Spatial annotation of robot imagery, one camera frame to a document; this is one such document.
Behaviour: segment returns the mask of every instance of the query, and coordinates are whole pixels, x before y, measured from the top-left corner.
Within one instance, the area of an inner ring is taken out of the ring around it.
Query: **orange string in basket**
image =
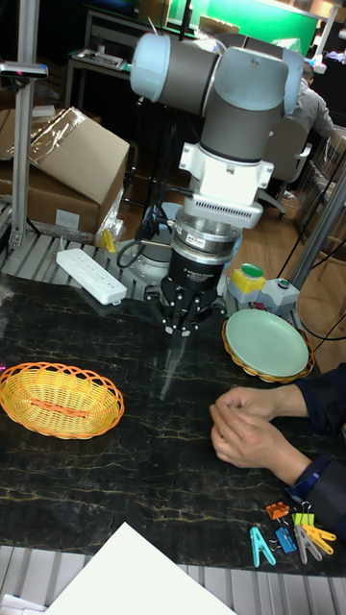
[[[56,404],[51,404],[50,402],[42,402],[41,400],[31,400],[30,404],[33,406],[41,407],[42,410],[51,410],[53,412],[60,412],[65,416],[82,416],[85,417],[86,413],[84,410],[73,410],[69,407],[57,406]]]

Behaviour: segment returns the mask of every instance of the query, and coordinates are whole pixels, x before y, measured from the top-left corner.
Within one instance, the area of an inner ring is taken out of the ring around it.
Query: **gray clothespin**
[[[302,528],[302,526],[295,526],[294,527],[294,535],[295,535],[296,540],[297,540],[297,545],[298,545],[298,549],[299,549],[299,555],[301,556],[301,560],[302,560],[303,564],[307,564],[308,563],[308,553],[307,553],[307,550],[310,551],[311,555],[313,555],[313,557],[315,559],[317,559],[317,561],[321,561],[322,560],[321,552],[319,551],[319,549],[317,549],[316,545],[308,537],[306,531]]]

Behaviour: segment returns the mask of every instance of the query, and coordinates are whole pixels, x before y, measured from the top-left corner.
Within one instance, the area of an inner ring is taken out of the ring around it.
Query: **white power strip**
[[[103,306],[116,306],[126,297],[126,286],[79,248],[58,252],[57,263]]]

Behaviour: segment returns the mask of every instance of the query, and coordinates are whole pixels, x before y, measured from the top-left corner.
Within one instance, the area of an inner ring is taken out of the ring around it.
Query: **green wall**
[[[317,19],[274,7],[258,0],[191,0],[191,24],[198,25],[200,15],[234,23],[247,37],[272,42],[279,38],[299,38],[305,56],[315,32]],[[173,0],[169,16],[182,21],[185,0]]]

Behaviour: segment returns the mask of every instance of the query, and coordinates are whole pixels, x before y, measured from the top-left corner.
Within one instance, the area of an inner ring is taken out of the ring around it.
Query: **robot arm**
[[[205,118],[200,142],[183,147],[190,191],[175,215],[160,287],[146,278],[160,257],[145,248],[134,265],[137,279],[147,280],[144,300],[168,333],[189,335],[216,309],[225,313],[219,281],[241,229],[262,214],[256,194],[273,164],[261,157],[272,124],[293,111],[302,72],[299,54],[239,35],[228,36],[222,56],[167,36],[139,40],[134,92]]]
[[[271,126],[294,109],[303,57],[255,39],[229,35],[216,56],[191,43],[147,34],[137,45],[132,89],[152,102],[205,117],[201,141],[186,143],[180,167],[191,173],[185,211],[253,228],[273,164],[261,159]]]

